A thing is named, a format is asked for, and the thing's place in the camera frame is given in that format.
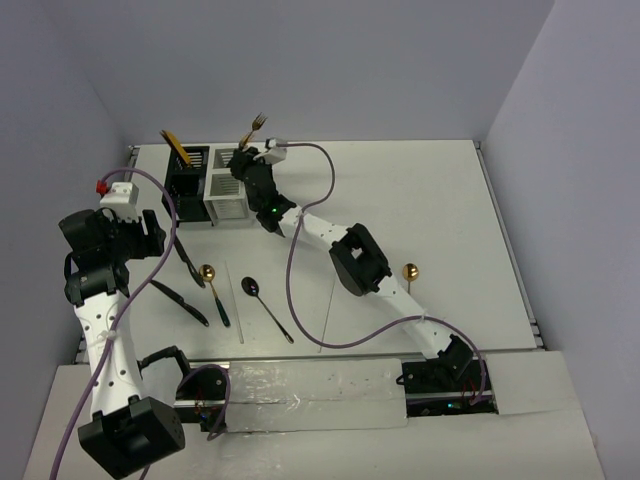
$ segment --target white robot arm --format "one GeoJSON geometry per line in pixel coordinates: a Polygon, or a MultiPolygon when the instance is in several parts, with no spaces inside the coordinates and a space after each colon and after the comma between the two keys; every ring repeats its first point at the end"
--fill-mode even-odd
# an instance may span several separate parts
{"type": "MultiPolygon", "coordinates": [[[[298,144],[297,146],[315,146],[298,144]]],[[[353,295],[381,301],[393,318],[425,317],[425,309],[401,287],[384,253],[367,228],[335,225],[304,212],[280,194],[273,180],[273,165],[286,157],[286,144],[267,140],[267,150],[238,148],[228,164],[231,174],[244,183],[249,208],[268,232],[298,239],[328,252],[342,285],[353,295]]],[[[406,321],[404,330],[426,358],[438,357],[447,374],[459,379],[473,359],[471,348],[445,326],[423,320],[406,321]]]]}
{"type": "Polygon", "coordinates": [[[189,373],[186,359],[180,358],[175,347],[155,355],[152,361],[172,354],[177,362],[158,362],[162,363],[162,381],[147,388],[140,373],[144,362],[141,365],[136,359],[128,315],[117,320],[129,296],[126,262],[164,252],[166,235],[153,211],[143,212],[147,233],[136,213],[137,191],[131,183],[114,183],[99,210],[82,210],[59,223],[72,248],[65,262],[65,295],[82,325],[92,374],[111,345],[93,385],[92,421],[78,428],[78,436],[82,448],[115,479],[185,446],[173,403],[178,384],[189,373]],[[77,266],[73,273],[72,261],[77,266]],[[116,321],[117,329],[112,328],[116,321]]]}

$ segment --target gray wall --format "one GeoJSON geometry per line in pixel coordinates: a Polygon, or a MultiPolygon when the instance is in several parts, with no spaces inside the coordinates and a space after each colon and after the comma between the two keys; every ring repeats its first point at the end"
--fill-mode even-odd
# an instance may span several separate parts
{"type": "Polygon", "coordinates": [[[42,0],[132,142],[484,138],[553,0],[42,0]]]}
{"type": "Polygon", "coordinates": [[[96,179],[124,160],[120,134],[33,0],[0,14],[2,333],[0,476],[22,478],[56,366],[80,338],[63,294],[57,222],[97,205],[96,179]]]}
{"type": "Polygon", "coordinates": [[[558,0],[485,148],[610,480],[640,471],[639,45],[637,0],[558,0]]]}

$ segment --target purple cable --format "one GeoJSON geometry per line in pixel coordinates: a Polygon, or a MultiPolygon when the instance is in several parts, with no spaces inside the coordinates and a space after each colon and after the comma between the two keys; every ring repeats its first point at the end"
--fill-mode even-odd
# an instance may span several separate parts
{"type": "Polygon", "coordinates": [[[180,390],[185,383],[191,380],[191,378],[193,378],[194,375],[196,375],[197,373],[207,368],[215,368],[219,370],[224,376],[225,380],[227,381],[227,385],[224,389],[224,404],[222,405],[222,410],[220,410],[220,413],[218,414],[218,418],[216,418],[216,421],[214,422],[213,427],[211,427],[211,431],[209,432],[209,435],[207,435],[207,441],[210,442],[211,440],[215,440],[216,438],[218,438],[220,435],[224,433],[224,432],[218,432],[217,430],[218,428],[220,428],[220,424],[222,423],[224,414],[226,413],[227,407],[229,406],[229,398],[231,397],[231,380],[229,379],[229,372],[227,372],[226,368],[222,368],[220,365],[215,365],[213,363],[210,363],[208,365],[202,365],[201,367],[198,367],[195,370],[192,370],[191,372],[189,372],[187,376],[182,379],[182,381],[180,382],[180,385],[178,385],[178,390],[180,390]]]}
{"type": "MultiPolygon", "coordinates": [[[[144,281],[138,286],[138,288],[136,288],[134,292],[131,294],[131,296],[124,302],[124,304],[122,305],[122,308],[116,314],[115,320],[111,324],[111,328],[109,329],[110,332],[116,331],[116,329],[118,328],[118,324],[120,323],[120,319],[124,315],[124,312],[127,311],[127,308],[129,308],[129,305],[131,305],[131,303],[140,294],[142,289],[149,284],[149,282],[153,279],[153,277],[155,277],[155,275],[160,271],[162,266],[167,261],[167,258],[169,258],[169,254],[171,253],[171,249],[173,248],[173,243],[175,242],[175,239],[176,239],[176,228],[178,226],[176,209],[175,209],[175,206],[173,205],[173,200],[171,200],[171,196],[169,195],[169,192],[167,192],[167,190],[158,180],[156,180],[147,172],[138,170],[137,168],[131,168],[131,167],[116,168],[115,170],[111,170],[104,177],[102,177],[101,181],[106,182],[106,180],[109,177],[116,175],[118,173],[124,173],[124,172],[132,172],[132,173],[137,173],[138,175],[142,175],[143,177],[150,180],[156,187],[160,189],[160,191],[162,192],[162,195],[167,200],[167,204],[169,205],[169,212],[171,216],[171,234],[169,236],[169,243],[167,245],[167,248],[165,249],[164,254],[160,258],[160,261],[158,262],[156,267],[153,269],[153,271],[149,274],[149,276],[144,279],[144,281]]],[[[62,435],[62,439],[60,440],[60,445],[58,446],[58,451],[56,452],[53,465],[51,466],[51,473],[49,474],[49,480],[56,480],[58,478],[58,471],[60,470],[60,465],[62,464],[62,456],[64,455],[64,451],[67,448],[67,444],[69,443],[69,439],[71,438],[71,434],[73,433],[75,424],[78,421],[78,418],[80,417],[80,413],[82,412],[82,407],[84,407],[84,404],[87,402],[89,395],[91,395],[93,385],[95,384],[98,377],[100,376],[100,373],[104,368],[104,364],[106,363],[112,348],[113,348],[113,340],[110,338],[107,338],[105,341],[104,351],[102,353],[102,356],[100,357],[100,360],[98,361],[98,365],[96,366],[96,369],[91,375],[91,378],[87,383],[87,386],[82,392],[82,395],[80,396],[80,400],[78,400],[78,404],[76,405],[76,408],[73,410],[73,413],[71,414],[71,418],[69,420],[69,423],[67,424],[67,428],[65,429],[64,434],[62,435]]],[[[148,469],[143,471],[141,479],[147,475],[147,471],[148,469]]]]}
{"type": "Polygon", "coordinates": [[[399,324],[404,323],[404,322],[410,322],[410,321],[415,321],[415,320],[428,320],[430,322],[442,325],[442,326],[448,328],[449,330],[453,331],[454,333],[458,334],[460,337],[462,337],[464,339],[464,341],[467,342],[467,344],[471,347],[471,349],[473,350],[473,353],[476,355],[476,357],[478,357],[478,362],[480,363],[480,375],[481,375],[481,378],[482,378],[481,382],[480,382],[480,390],[479,390],[478,395],[476,396],[476,398],[474,400],[472,400],[471,402],[469,402],[470,405],[475,405],[478,401],[480,401],[480,399],[482,397],[482,394],[484,393],[485,386],[486,386],[486,379],[487,379],[486,365],[484,363],[484,360],[480,356],[480,351],[478,350],[478,347],[476,347],[475,343],[473,343],[471,341],[471,339],[467,335],[465,335],[460,329],[458,329],[457,327],[454,327],[449,322],[445,322],[444,320],[440,320],[439,318],[430,317],[430,316],[427,316],[427,315],[410,315],[408,317],[403,317],[403,318],[400,318],[398,320],[394,320],[393,322],[388,323],[384,327],[379,328],[375,332],[367,335],[364,338],[361,338],[360,340],[356,340],[356,341],[350,342],[350,343],[343,343],[343,344],[326,343],[326,342],[323,342],[321,340],[318,340],[317,338],[314,338],[313,335],[311,335],[304,328],[304,326],[302,325],[302,322],[300,321],[300,319],[298,318],[298,315],[296,314],[295,308],[293,306],[293,298],[291,296],[291,270],[292,270],[292,266],[293,266],[293,254],[295,252],[296,244],[298,242],[298,236],[300,235],[300,231],[302,230],[302,224],[304,222],[304,214],[305,214],[305,212],[307,211],[308,208],[323,203],[324,201],[326,201],[331,196],[331,194],[333,193],[333,189],[334,189],[334,187],[336,185],[336,169],[335,169],[335,167],[333,165],[333,160],[331,159],[331,156],[329,155],[329,153],[324,148],[322,148],[320,145],[317,145],[315,143],[308,143],[308,142],[283,143],[283,144],[278,144],[278,146],[279,147],[312,147],[312,148],[316,148],[316,149],[320,150],[322,153],[324,153],[324,156],[327,157],[327,160],[329,161],[329,167],[331,168],[331,186],[329,187],[329,191],[320,200],[316,200],[315,202],[308,203],[308,204],[306,204],[305,206],[303,206],[301,208],[300,219],[298,221],[298,225],[296,226],[295,232],[293,234],[293,239],[291,240],[291,248],[289,249],[289,257],[287,259],[287,270],[286,270],[286,276],[285,276],[285,290],[286,290],[286,294],[287,294],[287,304],[289,305],[289,311],[291,312],[291,317],[293,317],[293,321],[295,322],[295,324],[298,327],[298,329],[302,332],[302,334],[305,337],[307,337],[311,342],[315,343],[316,345],[319,345],[321,347],[335,349],[335,350],[340,350],[340,349],[355,347],[357,345],[362,345],[363,343],[368,342],[372,338],[377,337],[381,333],[386,332],[390,328],[395,327],[396,325],[399,325],[399,324]]]}

